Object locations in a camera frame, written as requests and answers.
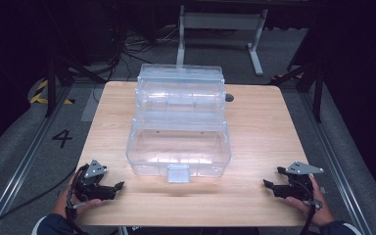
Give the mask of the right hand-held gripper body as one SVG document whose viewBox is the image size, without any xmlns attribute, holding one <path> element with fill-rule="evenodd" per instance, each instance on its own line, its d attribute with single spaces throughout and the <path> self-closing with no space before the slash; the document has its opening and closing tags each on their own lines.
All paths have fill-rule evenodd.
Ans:
<svg viewBox="0 0 376 235">
<path fill-rule="evenodd" d="M 322 167 L 301 162 L 293 162 L 287 168 L 279 166 L 277 170 L 280 174 L 288 177 L 288 188 L 283 190 L 289 193 L 289 197 L 294 197 L 299 200 L 313 199 L 313 187 L 309 176 L 311 174 L 324 172 Z"/>
</svg>

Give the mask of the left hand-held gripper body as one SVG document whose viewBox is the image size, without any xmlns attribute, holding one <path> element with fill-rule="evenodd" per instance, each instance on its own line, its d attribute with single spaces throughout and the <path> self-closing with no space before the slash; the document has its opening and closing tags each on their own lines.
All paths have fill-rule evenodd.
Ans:
<svg viewBox="0 0 376 235">
<path fill-rule="evenodd" d="M 79 201 L 107 199 L 107 193 L 100 185 L 100 181 L 106 172 L 107 168 L 97 160 L 93 160 L 90 164 L 85 164 L 82 167 L 74 185 L 74 194 Z"/>
</svg>

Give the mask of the clear plastic storage box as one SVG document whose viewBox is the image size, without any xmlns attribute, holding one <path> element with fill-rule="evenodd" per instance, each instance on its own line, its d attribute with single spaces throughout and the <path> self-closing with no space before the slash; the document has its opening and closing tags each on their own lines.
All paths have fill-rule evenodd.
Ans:
<svg viewBox="0 0 376 235">
<path fill-rule="evenodd" d="M 225 105 L 220 67 L 142 66 L 125 150 L 133 171 L 171 183 L 220 177 L 231 162 Z"/>
</svg>

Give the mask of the person's left hand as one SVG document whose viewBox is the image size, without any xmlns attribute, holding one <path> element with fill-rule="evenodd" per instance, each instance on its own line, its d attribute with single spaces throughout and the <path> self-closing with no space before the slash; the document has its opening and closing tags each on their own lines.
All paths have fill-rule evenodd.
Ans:
<svg viewBox="0 0 376 235">
<path fill-rule="evenodd" d="M 63 218 L 67 217 L 66 215 L 67 195 L 69 194 L 71 183 L 72 183 L 72 178 L 70 179 L 67 188 L 59 195 L 57 202 L 52 209 L 52 213 L 59 214 Z M 83 202 L 80 202 L 76 196 L 72 196 L 70 201 L 74 205 L 78 205 L 78 208 L 76 209 L 77 216 L 81 216 L 86 211 L 99 207 L 103 204 L 103 202 L 100 199 L 93 199 L 93 200 L 87 201 L 86 203 L 83 203 Z"/>
</svg>

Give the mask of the person's right hand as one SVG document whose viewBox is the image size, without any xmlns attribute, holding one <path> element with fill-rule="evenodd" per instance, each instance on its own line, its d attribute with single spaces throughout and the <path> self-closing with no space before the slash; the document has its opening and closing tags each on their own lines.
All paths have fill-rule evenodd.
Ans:
<svg viewBox="0 0 376 235">
<path fill-rule="evenodd" d="M 311 180 L 313 187 L 313 198 L 322 203 L 322 208 L 314 213 L 311 219 L 311 224 L 317 227 L 322 227 L 330 222 L 333 222 L 335 218 L 331 210 L 329 209 L 328 203 L 321 193 L 319 185 L 317 184 L 314 177 L 311 175 L 309 179 Z M 303 201 L 300 201 L 294 197 L 287 197 L 286 202 L 293 208 L 302 212 L 306 217 L 309 217 L 310 206 L 305 204 Z"/>
</svg>

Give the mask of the black tripod stand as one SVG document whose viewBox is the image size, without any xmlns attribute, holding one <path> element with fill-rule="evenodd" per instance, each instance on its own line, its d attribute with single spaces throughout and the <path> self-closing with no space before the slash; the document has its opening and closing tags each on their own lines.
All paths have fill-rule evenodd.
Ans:
<svg viewBox="0 0 376 235">
<path fill-rule="evenodd" d="M 270 85 L 280 85 L 288 80 L 301 76 L 299 82 L 296 85 L 296 89 L 300 93 L 307 93 L 311 86 L 314 86 L 314 95 L 312 102 L 312 112 L 317 122 L 321 122 L 320 109 L 321 99 L 324 81 L 324 72 L 322 66 L 319 63 L 311 63 L 300 66 L 294 70 L 287 72 L 284 75 L 275 75 Z"/>
<path fill-rule="evenodd" d="M 106 83 L 105 79 L 78 63 L 75 63 L 61 56 L 51 57 L 47 65 L 48 104 L 47 113 L 45 115 L 47 118 L 52 115 L 52 113 L 55 111 L 55 108 L 57 107 L 56 79 L 59 79 L 63 86 L 71 86 L 73 84 L 73 79 L 69 68 L 75 69 L 76 71 L 82 73 L 86 77 L 89 77 L 96 83 Z"/>
</svg>

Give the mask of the grey metal floor rail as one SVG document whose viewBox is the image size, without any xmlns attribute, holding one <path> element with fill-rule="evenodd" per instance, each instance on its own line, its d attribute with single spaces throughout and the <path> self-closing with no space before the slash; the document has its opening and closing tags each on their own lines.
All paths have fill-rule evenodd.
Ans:
<svg viewBox="0 0 376 235">
<path fill-rule="evenodd" d="M 370 226 L 359 206 L 359 203 L 354 195 L 353 188 L 349 184 L 347 177 L 337 159 L 333 150 L 332 144 L 320 122 L 317 121 L 312 111 L 312 104 L 309 95 L 306 93 L 300 94 L 300 99 L 305 107 L 306 113 L 309 115 L 312 126 L 316 132 L 321 146 L 326 154 L 326 162 L 329 165 L 330 171 L 337 184 L 338 190 L 346 205 L 347 211 L 350 214 L 353 224 L 363 235 L 372 235 Z"/>
<path fill-rule="evenodd" d="M 16 171 L 10 178 L 2 196 L 0 197 L 0 220 L 9 211 L 10 206 L 14 202 L 30 168 L 36 159 L 36 154 L 42 145 L 44 135 L 48 132 L 48 129 L 57 116 L 61 105 L 68 98 L 70 92 L 70 87 L 61 88 L 59 93 L 56 95 L 56 106 L 54 107 L 52 113 L 41 121 L 41 124 L 39 125 L 38 130 L 34 134 L 27 150 L 25 151 L 21 162 L 18 164 Z"/>
</svg>

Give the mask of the white metal desk frame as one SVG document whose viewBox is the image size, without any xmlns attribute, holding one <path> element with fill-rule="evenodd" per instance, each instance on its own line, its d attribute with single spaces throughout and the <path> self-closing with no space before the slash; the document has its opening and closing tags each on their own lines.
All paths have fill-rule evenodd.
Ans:
<svg viewBox="0 0 376 235">
<path fill-rule="evenodd" d="M 263 76 L 257 48 L 264 28 L 268 10 L 263 9 L 258 14 L 228 14 L 228 13 L 196 13 L 187 12 L 184 5 L 180 7 L 178 33 L 179 42 L 176 56 L 178 65 L 184 64 L 185 30 L 193 29 L 230 29 L 253 30 L 254 40 L 247 44 L 247 49 L 257 76 Z"/>
</svg>

